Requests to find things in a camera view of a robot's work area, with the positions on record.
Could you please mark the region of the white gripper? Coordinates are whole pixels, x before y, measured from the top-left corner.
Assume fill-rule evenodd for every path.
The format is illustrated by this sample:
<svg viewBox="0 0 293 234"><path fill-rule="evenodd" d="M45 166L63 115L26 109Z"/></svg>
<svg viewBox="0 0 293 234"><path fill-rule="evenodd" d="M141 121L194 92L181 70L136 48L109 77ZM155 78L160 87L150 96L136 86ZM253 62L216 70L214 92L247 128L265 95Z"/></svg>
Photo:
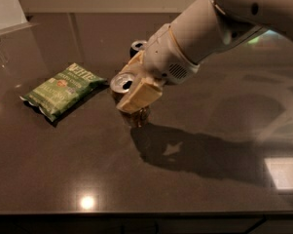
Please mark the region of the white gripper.
<svg viewBox="0 0 293 234"><path fill-rule="evenodd" d="M199 65L188 60L181 52L170 29L164 24L147 42L144 52L139 51L120 71L141 75L145 70L157 79L163 79L169 85L182 84L195 75ZM163 94L163 84L151 77L138 78L132 88L117 104L117 108L132 114L159 99Z"/></svg>

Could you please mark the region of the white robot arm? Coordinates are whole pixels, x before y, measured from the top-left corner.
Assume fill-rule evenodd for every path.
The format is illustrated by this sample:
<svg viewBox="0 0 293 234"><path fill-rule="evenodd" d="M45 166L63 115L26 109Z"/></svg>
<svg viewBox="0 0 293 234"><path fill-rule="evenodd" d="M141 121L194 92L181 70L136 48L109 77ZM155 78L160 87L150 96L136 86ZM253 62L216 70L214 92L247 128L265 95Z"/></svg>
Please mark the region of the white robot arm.
<svg viewBox="0 0 293 234"><path fill-rule="evenodd" d="M122 69L134 75L117 108L134 113L181 84L215 53L275 31L293 42L293 0L196 0L154 33Z"/></svg>

